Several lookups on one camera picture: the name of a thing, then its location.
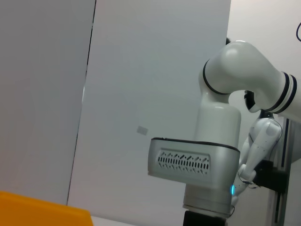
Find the white panel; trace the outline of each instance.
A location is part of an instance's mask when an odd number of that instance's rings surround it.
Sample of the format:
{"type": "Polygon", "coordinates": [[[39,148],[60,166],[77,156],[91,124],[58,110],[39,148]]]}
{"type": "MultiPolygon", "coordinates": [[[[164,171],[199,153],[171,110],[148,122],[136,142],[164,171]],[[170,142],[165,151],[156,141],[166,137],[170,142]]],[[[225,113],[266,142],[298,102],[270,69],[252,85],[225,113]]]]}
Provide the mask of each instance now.
{"type": "Polygon", "coordinates": [[[91,217],[91,218],[94,226],[133,226],[114,220],[107,220],[104,218],[97,218],[97,217],[91,217]]]}
{"type": "Polygon", "coordinates": [[[147,176],[148,148],[153,137],[193,139],[198,73],[225,45],[229,10],[230,0],[97,2],[69,205],[182,224],[184,184],[147,176]]]}
{"type": "Polygon", "coordinates": [[[66,204],[93,0],[0,3],[0,190],[66,204]]]}

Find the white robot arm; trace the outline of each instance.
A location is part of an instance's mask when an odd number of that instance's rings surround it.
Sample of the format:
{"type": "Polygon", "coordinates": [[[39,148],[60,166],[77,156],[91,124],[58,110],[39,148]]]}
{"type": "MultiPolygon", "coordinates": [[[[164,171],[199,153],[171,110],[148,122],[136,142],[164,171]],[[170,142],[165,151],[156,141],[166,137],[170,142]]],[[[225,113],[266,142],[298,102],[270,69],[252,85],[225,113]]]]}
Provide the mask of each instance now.
{"type": "Polygon", "coordinates": [[[268,114],[266,118],[259,117],[250,128],[249,136],[240,152],[239,170],[234,180],[235,193],[232,196],[232,206],[237,204],[238,196],[256,176],[254,168],[271,155],[282,135],[280,124],[272,117],[272,114],[268,114]]]}
{"type": "MultiPolygon", "coordinates": [[[[241,120],[240,111],[229,105],[230,94],[249,90],[260,109],[301,122],[301,88],[297,83],[300,81],[278,71],[243,41],[230,43],[207,61],[199,75],[202,95],[195,140],[154,138],[149,150],[149,175],[186,184],[183,207],[189,211],[185,226],[197,225],[195,218],[203,225],[224,225],[230,215],[241,120]]],[[[276,130],[272,122],[263,124],[254,138],[247,160],[245,156],[241,159],[239,173],[245,180],[252,180],[254,166],[277,140],[276,130]]]]}

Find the blue led light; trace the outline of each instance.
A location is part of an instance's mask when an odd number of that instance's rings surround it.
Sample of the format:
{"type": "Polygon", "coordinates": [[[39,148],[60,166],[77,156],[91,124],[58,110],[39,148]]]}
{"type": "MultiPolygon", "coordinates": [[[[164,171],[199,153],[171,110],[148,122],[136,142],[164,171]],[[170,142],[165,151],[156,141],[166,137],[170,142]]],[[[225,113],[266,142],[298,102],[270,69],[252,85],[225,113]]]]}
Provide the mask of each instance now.
{"type": "Polygon", "coordinates": [[[234,194],[235,194],[235,186],[234,186],[234,185],[232,185],[232,186],[231,186],[231,189],[230,189],[230,191],[231,191],[231,194],[232,194],[232,195],[234,195],[234,194]]]}

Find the yellow tray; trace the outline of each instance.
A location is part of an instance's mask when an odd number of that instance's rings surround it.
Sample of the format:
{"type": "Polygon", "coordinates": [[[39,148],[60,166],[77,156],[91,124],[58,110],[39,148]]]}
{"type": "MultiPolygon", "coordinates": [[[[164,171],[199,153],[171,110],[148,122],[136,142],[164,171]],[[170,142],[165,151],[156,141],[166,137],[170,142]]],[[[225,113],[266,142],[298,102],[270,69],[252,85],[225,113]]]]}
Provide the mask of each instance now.
{"type": "Polygon", "coordinates": [[[0,192],[2,226],[93,226],[89,211],[0,192]]]}

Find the black stripe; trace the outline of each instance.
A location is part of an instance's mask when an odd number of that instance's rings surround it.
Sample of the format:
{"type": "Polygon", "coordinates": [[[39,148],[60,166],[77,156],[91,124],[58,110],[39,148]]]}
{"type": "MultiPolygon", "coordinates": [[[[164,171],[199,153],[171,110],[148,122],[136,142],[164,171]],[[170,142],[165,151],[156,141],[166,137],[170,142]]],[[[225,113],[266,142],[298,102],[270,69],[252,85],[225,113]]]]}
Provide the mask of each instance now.
{"type": "Polygon", "coordinates": [[[296,35],[297,35],[297,39],[299,41],[301,41],[301,37],[299,37],[299,29],[300,29],[300,26],[301,26],[301,23],[299,24],[298,28],[297,28],[297,32],[296,32],[296,35]]]}
{"type": "Polygon", "coordinates": [[[276,210],[275,210],[275,223],[278,223],[278,215],[279,215],[279,207],[280,207],[280,198],[281,194],[277,194],[277,201],[276,201],[276,210]]]}
{"type": "Polygon", "coordinates": [[[165,141],[173,141],[173,142],[182,142],[182,143],[198,144],[198,145],[212,145],[212,146],[218,146],[218,147],[226,147],[226,148],[235,150],[235,151],[237,151],[237,152],[240,152],[237,148],[232,147],[232,146],[230,146],[230,145],[223,145],[223,144],[212,143],[212,142],[205,142],[205,141],[178,140],[178,139],[159,138],[159,137],[154,137],[152,140],[165,140],[165,141]]]}
{"type": "Polygon", "coordinates": [[[283,149],[282,149],[281,167],[284,167],[284,162],[285,162],[285,152],[286,152],[286,143],[287,143],[289,122],[290,122],[289,119],[286,119],[285,134],[284,134],[283,149]]]}
{"type": "Polygon", "coordinates": [[[293,101],[293,98],[295,97],[295,94],[296,94],[296,91],[297,91],[297,80],[292,75],[291,75],[291,77],[293,78],[293,90],[292,90],[292,93],[291,93],[290,97],[288,98],[287,103],[279,111],[273,112],[275,114],[279,114],[279,113],[283,112],[286,108],[288,108],[288,106],[293,101]]]}
{"type": "Polygon", "coordinates": [[[275,103],[274,106],[272,106],[271,108],[269,109],[266,109],[266,111],[270,112],[270,111],[273,111],[274,109],[278,108],[279,105],[282,103],[282,101],[284,100],[287,92],[288,92],[288,88],[290,87],[290,78],[288,77],[287,73],[284,72],[284,75],[285,75],[285,85],[284,85],[284,88],[283,88],[283,91],[282,91],[282,94],[279,98],[279,100],[275,103]]]}
{"type": "Polygon", "coordinates": [[[220,95],[228,95],[228,94],[230,94],[230,93],[221,93],[221,92],[215,90],[214,88],[212,88],[212,87],[209,85],[209,83],[208,83],[208,81],[207,81],[207,79],[206,79],[206,76],[205,76],[205,68],[206,68],[206,65],[207,65],[208,61],[209,61],[209,60],[207,60],[206,64],[204,65],[204,68],[203,68],[203,78],[204,78],[204,81],[205,81],[206,85],[207,85],[208,88],[211,89],[214,93],[217,93],[217,94],[220,94],[220,95]]]}

